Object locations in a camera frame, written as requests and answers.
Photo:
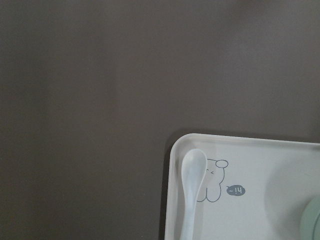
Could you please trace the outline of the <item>green bowl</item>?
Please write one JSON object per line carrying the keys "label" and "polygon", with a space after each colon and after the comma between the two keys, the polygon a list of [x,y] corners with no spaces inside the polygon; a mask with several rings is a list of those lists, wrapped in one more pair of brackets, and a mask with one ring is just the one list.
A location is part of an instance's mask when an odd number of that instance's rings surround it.
{"label": "green bowl", "polygon": [[301,240],[320,240],[320,197],[313,198],[305,207],[300,220]]}

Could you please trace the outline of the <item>white ceramic spoon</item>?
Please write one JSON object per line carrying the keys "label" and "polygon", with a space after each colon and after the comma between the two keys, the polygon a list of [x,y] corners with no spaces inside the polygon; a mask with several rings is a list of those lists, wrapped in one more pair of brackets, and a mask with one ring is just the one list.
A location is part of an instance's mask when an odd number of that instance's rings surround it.
{"label": "white ceramic spoon", "polygon": [[196,204],[207,170],[207,156],[198,149],[189,150],[181,164],[181,181],[184,194],[184,216],[180,239],[193,238]]}

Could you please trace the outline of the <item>cream serving tray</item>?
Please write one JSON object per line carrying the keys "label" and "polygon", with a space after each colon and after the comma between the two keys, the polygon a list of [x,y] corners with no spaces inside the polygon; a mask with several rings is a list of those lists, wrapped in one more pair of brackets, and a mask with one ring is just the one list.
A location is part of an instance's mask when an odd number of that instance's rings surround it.
{"label": "cream serving tray", "polygon": [[170,152],[164,238],[177,240],[184,215],[181,163],[207,155],[196,204],[195,240],[298,240],[308,203],[320,194],[320,146],[190,133]]}

